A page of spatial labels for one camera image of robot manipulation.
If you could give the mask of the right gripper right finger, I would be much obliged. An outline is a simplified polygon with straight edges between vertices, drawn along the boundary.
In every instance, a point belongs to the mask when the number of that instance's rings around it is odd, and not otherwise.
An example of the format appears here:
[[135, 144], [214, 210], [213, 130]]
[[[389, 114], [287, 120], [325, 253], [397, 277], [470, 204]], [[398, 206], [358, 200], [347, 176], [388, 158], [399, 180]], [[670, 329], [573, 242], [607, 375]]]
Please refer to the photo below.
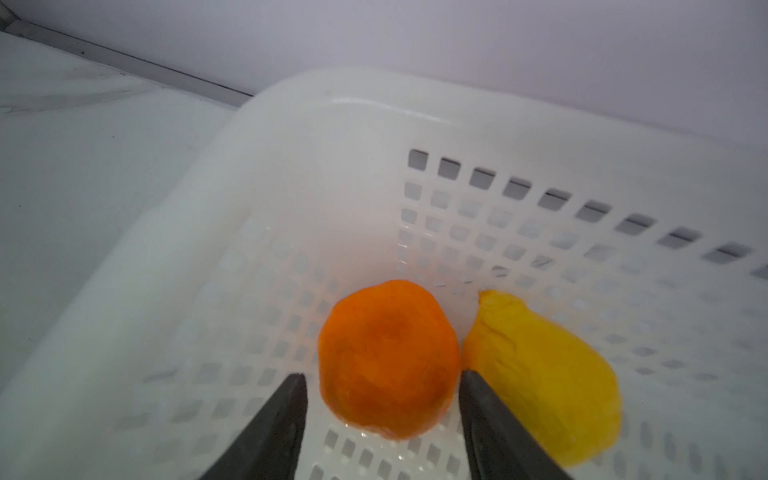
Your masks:
[[471, 479], [571, 480], [479, 373], [462, 372], [458, 398]]

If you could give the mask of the small yellow lemon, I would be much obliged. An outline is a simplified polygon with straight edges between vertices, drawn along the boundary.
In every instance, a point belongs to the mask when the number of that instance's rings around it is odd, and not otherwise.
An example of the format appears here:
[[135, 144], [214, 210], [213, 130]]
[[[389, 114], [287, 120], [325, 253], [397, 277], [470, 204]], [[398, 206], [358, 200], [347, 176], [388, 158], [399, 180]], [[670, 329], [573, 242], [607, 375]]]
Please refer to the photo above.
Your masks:
[[590, 460], [620, 436], [622, 398], [608, 361], [512, 294], [480, 292], [461, 367], [480, 374], [562, 467]]

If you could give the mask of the orange tangerine back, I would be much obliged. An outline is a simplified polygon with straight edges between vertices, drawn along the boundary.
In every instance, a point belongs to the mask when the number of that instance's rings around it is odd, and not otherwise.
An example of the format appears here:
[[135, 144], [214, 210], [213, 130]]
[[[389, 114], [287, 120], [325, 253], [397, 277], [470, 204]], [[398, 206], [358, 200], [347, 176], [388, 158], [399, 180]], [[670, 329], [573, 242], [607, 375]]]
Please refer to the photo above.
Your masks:
[[447, 412], [460, 367], [457, 335], [435, 297], [406, 280], [354, 292], [318, 337], [320, 394], [341, 421], [394, 441]]

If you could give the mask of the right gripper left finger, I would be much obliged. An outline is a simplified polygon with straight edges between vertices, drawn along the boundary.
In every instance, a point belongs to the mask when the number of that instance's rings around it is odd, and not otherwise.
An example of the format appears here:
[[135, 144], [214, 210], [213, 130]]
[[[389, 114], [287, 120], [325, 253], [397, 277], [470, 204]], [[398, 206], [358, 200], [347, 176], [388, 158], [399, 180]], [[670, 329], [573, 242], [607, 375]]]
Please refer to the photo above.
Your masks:
[[202, 477], [212, 480], [292, 480], [297, 470], [307, 410], [306, 377], [292, 373]]

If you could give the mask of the white plastic perforated basket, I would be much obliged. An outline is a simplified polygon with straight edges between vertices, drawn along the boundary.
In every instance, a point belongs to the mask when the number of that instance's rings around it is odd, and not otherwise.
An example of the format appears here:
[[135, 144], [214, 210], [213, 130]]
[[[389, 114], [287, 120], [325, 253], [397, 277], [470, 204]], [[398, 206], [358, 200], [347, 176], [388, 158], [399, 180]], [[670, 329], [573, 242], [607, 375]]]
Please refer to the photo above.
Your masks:
[[610, 362], [620, 438], [573, 477], [766, 477], [766, 154], [360, 68], [245, 103], [124, 234], [3, 390], [2, 477], [196, 479], [301, 372], [298, 478], [467, 478], [457, 407], [394, 443], [320, 399], [332, 306], [392, 279]]

